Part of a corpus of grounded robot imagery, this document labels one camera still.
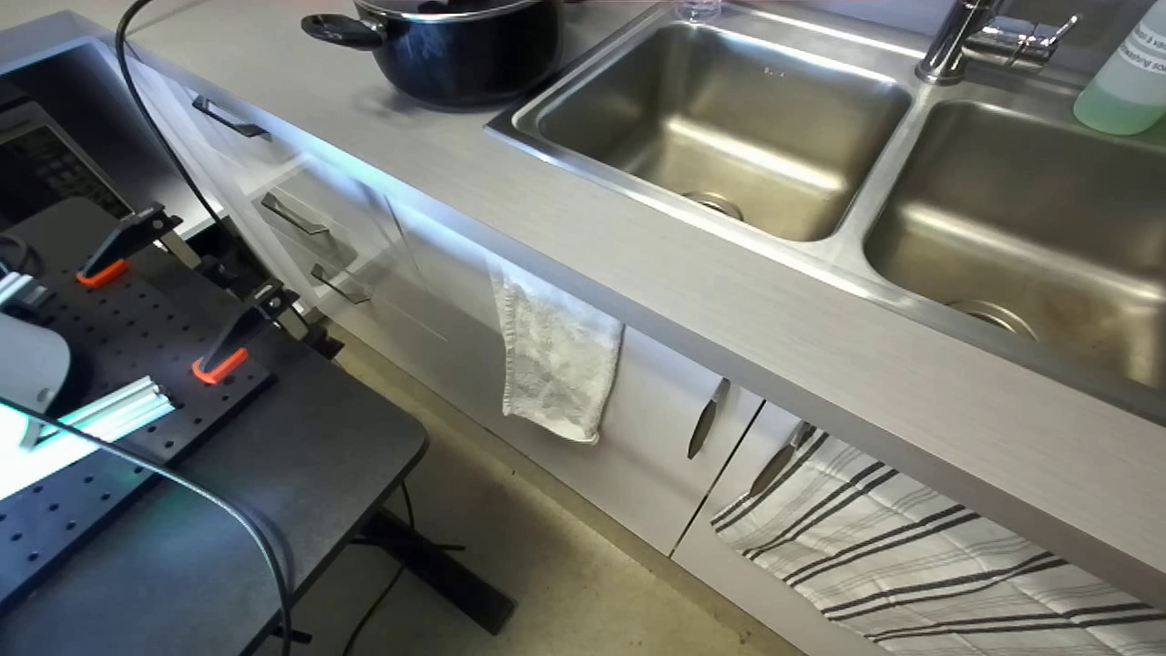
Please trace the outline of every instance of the red clamp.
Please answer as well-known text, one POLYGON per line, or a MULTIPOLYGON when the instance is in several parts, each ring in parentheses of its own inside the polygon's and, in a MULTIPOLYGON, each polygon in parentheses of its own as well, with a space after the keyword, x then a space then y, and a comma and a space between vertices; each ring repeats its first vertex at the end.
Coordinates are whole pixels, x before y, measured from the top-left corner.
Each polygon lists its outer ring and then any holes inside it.
POLYGON ((77 271, 77 285, 93 291, 117 285, 130 271, 127 259, 173 235, 179 224, 181 220, 164 217, 162 203, 127 217, 77 271))
POLYGON ((209 370, 209 360, 198 359, 198 360, 188 360, 188 376, 204 387, 224 387, 232 371, 242 371, 248 364, 248 359, 250 354, 246 348, 231 350, 231 359, 224 359, 214 370, 209 370))
POLYGON ((188 376, 204 387, 224 387, 248 364, 248 341, 267 333, 294 303, 286 287, 261 287, 250 308, 246 308, 209 354, 193 359, 188 376))

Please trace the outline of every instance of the metal drawer handle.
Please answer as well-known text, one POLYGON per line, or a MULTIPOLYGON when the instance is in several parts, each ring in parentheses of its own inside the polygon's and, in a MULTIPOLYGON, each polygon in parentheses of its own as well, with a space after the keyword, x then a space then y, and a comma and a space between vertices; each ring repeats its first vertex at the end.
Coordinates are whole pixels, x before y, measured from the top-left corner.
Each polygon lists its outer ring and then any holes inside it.
POLYGON ((809 440, 818 434, 814 425, 798 425, 786 439, 786 445, 781 445, 773 451, 773 461, 757 471, 756 486, 748 497, 767 497, 773 488, 773 480, 786 471, 786 463, 793 461, 798 445, 809 440))
POLYGON ((323 287, 331 287, 331 295, 355 303, 355 308, 367 308, 371 301, 366 291, 344 291, 337 280, 328 280, 328 271, 320 262, 310 265, 310 279, 323 287))
POLYGON ((305 237, 314 237, 314 242, 337 245, 337 242, 331 242, 331 229, 323 229, 323 227, 294 217, 277 195, 261 195, 259 203, 261 203, 267 213, 273 213, 280 224, 289 224, 293 229, 298 229, 298 235, 305 235, 305 237))
POLYGON ((713 429, 713 420, 717 420, 725 397, 730 397, 730 378, 717 383, 713 397, 695 415, 695 426, 693 426, 693 439, 689 439, 689 461, 695 461, 700 448, 707 445, 707 434, 713 429))
POLYGON ((198 94, 188 107, 193 107, 198 114, 204 114, 209 121, 237 133, 237 135, 246 135, 246 138, 267 138, 267 133, 261 133, 259 124, 248 124, 248 121, 231 116, 231 114, 225 114, 224 107, 214 107, 209 94, 198 94))

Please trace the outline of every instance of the kitchen counter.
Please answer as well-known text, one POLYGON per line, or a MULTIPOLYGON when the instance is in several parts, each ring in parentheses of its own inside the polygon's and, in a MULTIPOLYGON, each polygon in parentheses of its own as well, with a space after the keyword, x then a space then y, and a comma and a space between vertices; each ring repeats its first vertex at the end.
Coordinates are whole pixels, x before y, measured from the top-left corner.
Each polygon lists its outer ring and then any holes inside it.
MULTIPOLYGON (((123 4, 3 0, 0 26, 72 7, 113 29, 123 4)), ((570 52, 643 7, 570 7, 570 52)), ((130 41, 378 168, 471 242, 1166 607, 1166 426, 553 168, 486 129, 498 110, 410 104, 367 56, 305 41, 305 13, 351 4, 156 0, 130 41)))

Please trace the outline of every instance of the faucet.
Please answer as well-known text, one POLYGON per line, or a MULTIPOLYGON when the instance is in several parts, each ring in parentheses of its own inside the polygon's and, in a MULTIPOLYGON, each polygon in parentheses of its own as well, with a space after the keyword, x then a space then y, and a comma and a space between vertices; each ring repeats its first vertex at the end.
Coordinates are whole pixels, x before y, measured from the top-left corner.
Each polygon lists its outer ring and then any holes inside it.
POLYGON ((956 0, 940 35, 927 47, 927 60, 914 66, 914 78, 931 84, 959 84, 965 60, 1040 71, 1052 60, 1071 26, 1079 26, 1079 16, 1064 26, 1040 26, 1000 16, 1000 0, 956 0))

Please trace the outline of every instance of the sink basin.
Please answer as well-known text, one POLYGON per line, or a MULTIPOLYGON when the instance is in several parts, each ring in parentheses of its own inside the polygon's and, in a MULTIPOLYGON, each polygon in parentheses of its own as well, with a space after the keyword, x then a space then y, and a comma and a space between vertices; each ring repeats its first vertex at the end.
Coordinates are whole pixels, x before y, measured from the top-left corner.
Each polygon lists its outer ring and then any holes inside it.
POLYGON ((663 24, 514 129, 786 242, 837 229, 910 98, 827 60, 663 24))
POLYGON ((937 107, 869 262, 1018 341, 1166 387, 1166 152, 937 107))

